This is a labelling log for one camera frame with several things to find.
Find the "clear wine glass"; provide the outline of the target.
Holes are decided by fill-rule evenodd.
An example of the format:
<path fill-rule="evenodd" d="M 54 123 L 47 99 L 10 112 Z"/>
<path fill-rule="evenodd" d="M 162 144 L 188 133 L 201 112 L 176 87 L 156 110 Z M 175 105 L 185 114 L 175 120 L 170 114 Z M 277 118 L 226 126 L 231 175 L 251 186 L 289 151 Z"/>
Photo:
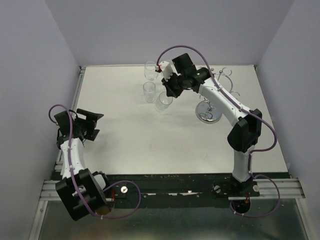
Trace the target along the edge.
<path fill-rule="evenodd" d="M 147 81 L 153 82 L 157 79 L 159 73 L 156 71 L 156 63 L 154 61 L 148 61 L 144 65 L 144 76 Z"/>

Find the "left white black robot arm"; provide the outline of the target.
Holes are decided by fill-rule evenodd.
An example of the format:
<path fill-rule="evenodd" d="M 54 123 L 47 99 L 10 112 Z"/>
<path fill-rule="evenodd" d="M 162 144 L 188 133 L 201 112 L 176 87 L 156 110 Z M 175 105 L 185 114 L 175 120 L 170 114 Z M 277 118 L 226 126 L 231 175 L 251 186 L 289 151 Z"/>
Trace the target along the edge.
<path fill-rule="evenodd" d="M 54 115 L 58 125 L 57 147 L 62 151 L 62 179 L 55 190 L 74 221 L 107 205 L 106 197 L 111 185 L 101 172 L 91 172 L 85 167 L 84 142 L 94 141 L 100 132 L 96 128 L 104 115 L 78 108 Z"/>

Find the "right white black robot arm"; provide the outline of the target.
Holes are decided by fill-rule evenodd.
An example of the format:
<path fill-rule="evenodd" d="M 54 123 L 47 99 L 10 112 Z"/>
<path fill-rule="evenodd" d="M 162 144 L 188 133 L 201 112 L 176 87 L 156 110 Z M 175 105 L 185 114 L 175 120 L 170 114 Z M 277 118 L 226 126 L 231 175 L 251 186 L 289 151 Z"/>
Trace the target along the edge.
<path fill-rule="evenodd" d="M 230 191 L 241 196 L 248 190 L 249 152 L 254 149 L 261 135 L 262 113 L 242 105 L 225 91 L 212 72 L 206 67 L 196 68 L 190 56 L 184 53 L 172 61 L 157 64 L 162 85 L 168 97 L 178 98 L 184 90 L 193 90 L 209 100 L 227 118 L 232 126 L 227 141 L 234 150 L 234 164 Z"/>

